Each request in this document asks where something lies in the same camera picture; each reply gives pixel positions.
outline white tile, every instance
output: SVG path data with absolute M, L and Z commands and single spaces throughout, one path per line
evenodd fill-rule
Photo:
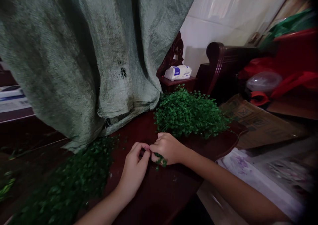
M 190 16 L 186 17 L 180 33 L 184 44 L 184 64 L 192 68 L 192 76 L 196 76 L 201 63 L 209 62 L 206 56 L 209 43 L 217 41 L 242 46 L 250 37 L 247 32 Z
M 266 29 L 284 1 L 194 0 L 188 16 L 237 28 L 252 34 L 259 29 Z

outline floor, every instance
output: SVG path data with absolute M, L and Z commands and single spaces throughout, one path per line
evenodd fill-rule
M 203 182 L 197 195 L 215 225 L 248 225 L 208 181 Z

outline right hand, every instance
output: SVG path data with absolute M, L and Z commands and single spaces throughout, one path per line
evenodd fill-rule
M 181 144 L 171 134 L 166 132 L 158 133 L 158 139 L 152 145 L 150 145 L 151 160 L 157 162 L 159 159 L 155 156 L 154 152 L 159 153 L 167 161 L 167 165 L 182 163 L 188 147 Z

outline chair backrest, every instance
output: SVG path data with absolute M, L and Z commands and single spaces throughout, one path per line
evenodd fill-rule
M 168 50 L 163 62 L 157 70 L 157 77 L 161 77 L 165 75 L 167 69 L 171 66 L 178 66 L 182 64 L 183 58 L 183 41 L 181 39 L 181 33 L 178 32 L 177 37 L 173 41 L 170 49 Z
M 236 74 L 251 59 L 260 57 L 260 51 L 256 47 L 224 46 L 220 42 L 212 42 L 206 48 L 206 55 L 210 62 L 200 65 L 195 90 L 220 102 L 238 93 Z

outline green leaves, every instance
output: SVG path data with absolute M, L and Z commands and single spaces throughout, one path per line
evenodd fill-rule
M 10 224 L 73 224 L 90 198 L 101 197 L 118 137 L 96 139 L 36 189 Z
M 230 120 L 209 97 L 200 91 L 189 93 L 180 86 L 175 92 L 164 94 L 154 113 L 158 131 L 170 132 L 175 137 L 194 133 L 208 139 L 227 130 Z

